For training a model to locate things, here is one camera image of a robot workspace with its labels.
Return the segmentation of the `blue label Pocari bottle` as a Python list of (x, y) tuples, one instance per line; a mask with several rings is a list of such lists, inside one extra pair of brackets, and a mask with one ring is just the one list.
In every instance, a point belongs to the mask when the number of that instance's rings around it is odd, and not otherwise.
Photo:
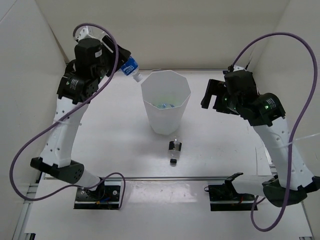
[(126, 76), (132, 77), (137, 83), (143, 79), (143, 76), (139, 72), (139, 65), (132, 56), (128, 58), (127, 62), (120, 69)]

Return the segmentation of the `blue label Aquarius bottle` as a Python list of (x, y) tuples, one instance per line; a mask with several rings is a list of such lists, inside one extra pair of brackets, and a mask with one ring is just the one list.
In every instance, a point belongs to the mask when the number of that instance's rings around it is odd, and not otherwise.
[(171, 103), (158, 103), (155, 105), (158, 109), (171, 109), (174, 108), (175, 106)]

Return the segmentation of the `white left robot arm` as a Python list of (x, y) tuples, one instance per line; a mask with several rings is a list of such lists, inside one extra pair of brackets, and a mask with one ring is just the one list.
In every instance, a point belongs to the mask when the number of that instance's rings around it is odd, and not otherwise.
[(102, 90), (101, 80), (111, 78), (117, 71), (129, 75), (138, 65), (131, 52), (115, 45), (106, 31), (100, 37), (94, 36), (90, 29), (93, 26), (83, 23), (73, 31), (75, 59), (66, 66), (58, 85), (55, 116), (44, 149), (31, 159), (30, 165), (83, 188), (93, 200), (100, 200), (105, 194), (102, 179), (88, 172), (82, 163), (72, 160), (73, 144), (84, 113)]

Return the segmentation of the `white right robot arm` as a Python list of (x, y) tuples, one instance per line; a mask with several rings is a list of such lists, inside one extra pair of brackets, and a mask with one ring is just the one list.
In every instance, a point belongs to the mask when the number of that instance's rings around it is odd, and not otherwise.
[(295, 205), (309, 193), (320, 189), (320, 178), (306, 166), (297, 148), (290, 141), (286, 112), (273, 93), (260, 94), (250, 71), (240, 69), (227, 72), (224, 80), (210, 79), (201, 107), (209, 107), (215, 96), (213, 109), (247, 120), (267, 149), (276, 175), (249, 176), (237, 172), (221, 184), (208, 187), (211, 201), (235, 201), (243, 195), (265, 197), (276, 207)]

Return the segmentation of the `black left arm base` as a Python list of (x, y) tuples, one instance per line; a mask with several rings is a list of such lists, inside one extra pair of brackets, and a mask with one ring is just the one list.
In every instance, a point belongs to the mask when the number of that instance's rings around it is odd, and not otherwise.
[(121, 203), (122, 182), (105, 181), (95, 190), (77, 188), (73, 208), (75, 210), (118, 210)]

